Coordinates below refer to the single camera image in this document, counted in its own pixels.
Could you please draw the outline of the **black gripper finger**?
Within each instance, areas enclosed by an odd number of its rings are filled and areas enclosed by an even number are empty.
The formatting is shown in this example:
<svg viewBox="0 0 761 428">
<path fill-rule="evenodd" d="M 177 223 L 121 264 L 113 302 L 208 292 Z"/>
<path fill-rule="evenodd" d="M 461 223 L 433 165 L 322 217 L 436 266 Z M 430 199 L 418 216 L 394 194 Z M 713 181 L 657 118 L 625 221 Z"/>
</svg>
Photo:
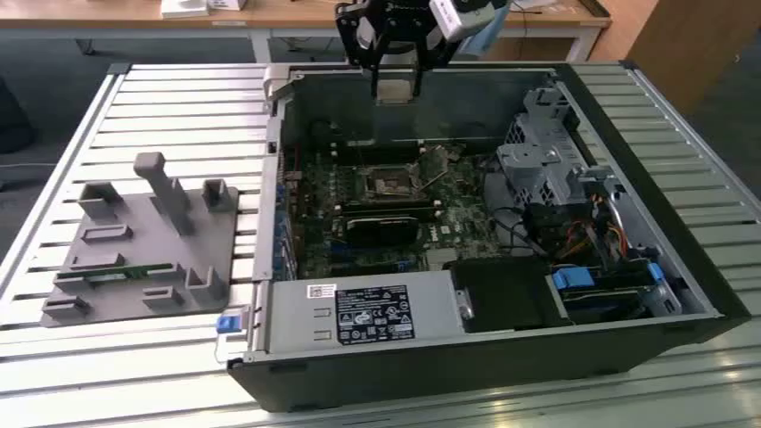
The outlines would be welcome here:
<svg viewBox="0 0 761 428">
<path fill-rule="evenodd" d="M 348 63 L 369 75 L 369 93 L 378 93 L 381 51 L 376 30 L 368 18 L 372 2 L 337 3 L 334 6 L 336 29 L 344 45 Z"/>
<path fill-rule="evenodd" d="M 425 72 L 448 66 L 455 51 L 457 41 L 448 41 L 438 27 L 434 27 L 426 36 L 414 41 L 414 96 L 421 94 Z"/>
</svg>

